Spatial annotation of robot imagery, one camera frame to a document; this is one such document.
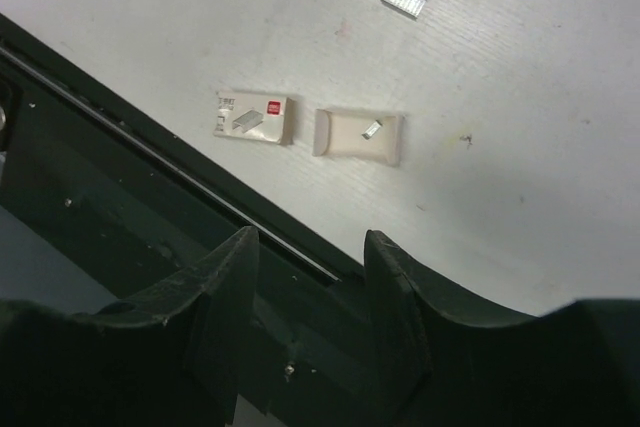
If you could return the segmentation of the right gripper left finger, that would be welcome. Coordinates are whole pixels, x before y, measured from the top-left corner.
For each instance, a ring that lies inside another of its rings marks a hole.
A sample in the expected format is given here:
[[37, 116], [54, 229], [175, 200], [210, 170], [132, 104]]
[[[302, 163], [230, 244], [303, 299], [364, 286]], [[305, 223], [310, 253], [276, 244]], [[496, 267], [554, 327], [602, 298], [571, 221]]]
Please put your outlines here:
[[95, 314], [3, 301], [2, 424], [232, 424], [258, 269], [259, 235], [245, 227]]

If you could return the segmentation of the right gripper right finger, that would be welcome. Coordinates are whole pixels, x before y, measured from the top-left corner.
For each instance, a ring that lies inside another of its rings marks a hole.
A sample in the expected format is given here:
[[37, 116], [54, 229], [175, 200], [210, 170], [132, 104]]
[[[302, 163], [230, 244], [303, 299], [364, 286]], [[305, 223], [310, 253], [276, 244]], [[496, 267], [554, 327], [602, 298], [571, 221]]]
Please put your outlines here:
[[384, 418], [394, 426], [635, 426], [639, 304], [582, 299], [531, 316], [364, 243]]

